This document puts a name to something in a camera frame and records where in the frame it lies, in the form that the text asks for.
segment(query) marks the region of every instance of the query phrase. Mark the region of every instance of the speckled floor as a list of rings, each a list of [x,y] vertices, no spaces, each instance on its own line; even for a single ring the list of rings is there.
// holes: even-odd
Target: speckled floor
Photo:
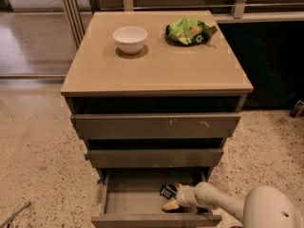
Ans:
[[[0,31],[6,33],[3,38],[9,43],[1,44],[5,50],[0,50],[0,73],[68,69],[75,50],[64,25],[65,17],[55,16],[57,23],[44,27],[43,23],[53,20],[37,16],[21,14],[16,18],[0,13]],[[17,25],[20,21],[24,27]],[[48,40],[48,29],[57,28],[62,29],[59,37],[64,36],[66,43],[57,45],[60,40],[56,35],[54,47],[47,44],[40,50]],[[62,52],[60,60],[52,61],[56,51]],[[19,52],[22,57],[10,61],[9,55]],[[51,62],[59,65],[49,67]],[[96,170],[85,161],[86,147],[69,120],[61,85],[51,81],[0,81],[0,224],[28,200],[31,206],[15,219],[14,227],[91,228],[91,216],[100,213],[103,188],[97,184]],[[259,184],[272,185],[304,214],[304,117],[293,119],[288,113],[242,111],[237,130],[225,145],[209,182],[239,197],[245,197]],[[239,224],[220,209],[214,213],[223,217],[218,227]]]

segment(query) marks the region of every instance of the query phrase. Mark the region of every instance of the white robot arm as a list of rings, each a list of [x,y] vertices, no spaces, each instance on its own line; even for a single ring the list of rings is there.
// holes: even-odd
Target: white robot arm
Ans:
[[[217,206],[242,222],[244,228],[304,228],[301,213],[283,193],[271,186],[258,186],[246,199],[239,199],[203,181],[194,187],[180,186],[176,200],[181,206]]]

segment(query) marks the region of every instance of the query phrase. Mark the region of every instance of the white bowl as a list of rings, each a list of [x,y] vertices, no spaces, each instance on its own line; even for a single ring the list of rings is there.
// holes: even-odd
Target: white bowl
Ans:
[[[122,27],[114,31],[113,38],[125,54],[136,54],[144,46],[147,32],[139,27]]]

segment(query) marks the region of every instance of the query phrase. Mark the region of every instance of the crumpled bag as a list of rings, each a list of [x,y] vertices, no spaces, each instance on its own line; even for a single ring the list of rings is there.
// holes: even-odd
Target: crumpled bag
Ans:
[[[201,20],[182,18],[165,28],[165,37],[185,46],[204,44],[215,34],[215,26],[208,27]]]

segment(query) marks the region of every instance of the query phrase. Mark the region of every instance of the cabinet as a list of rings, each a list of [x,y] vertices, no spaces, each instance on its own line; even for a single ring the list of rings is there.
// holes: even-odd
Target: cabinet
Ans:
[[[96,12],[61,89],[86,158],[104,178],[96,227],[213,226],[198,210],[165,214],[165,182],[208,180],[252,91],[219,27],[208,45],[173,47],[165,26],[183,16],[217,25],[209,11]],[[119,52],[115,29],[147,30],[137,55]]]

